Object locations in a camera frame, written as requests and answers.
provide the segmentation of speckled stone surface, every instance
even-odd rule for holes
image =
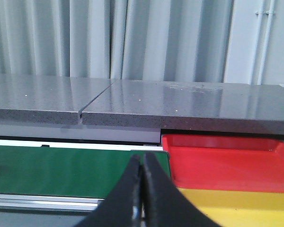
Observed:
[[[0,74],[0,121],[78,124],[113,80]]]
[[[284,88],[118,80],[82,117],[86,125],[284,134]]]

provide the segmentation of gray curtain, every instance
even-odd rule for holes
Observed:
[[[0,73],[221,82],[231,0],[0,0]]]

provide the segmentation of green panel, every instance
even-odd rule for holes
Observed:
[[[168,153],[156,154],[170,175]],[[0,146],[0,193],[105,198],[145,151]]]

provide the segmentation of red plastic bin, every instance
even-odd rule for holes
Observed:
[[[284,192],[284,143],[272,139],[168,134],[176,186],[249,192]]]

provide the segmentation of yellow surface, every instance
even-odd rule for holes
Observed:
[[[284,227],[284,193],[179,190],[224,227]]]

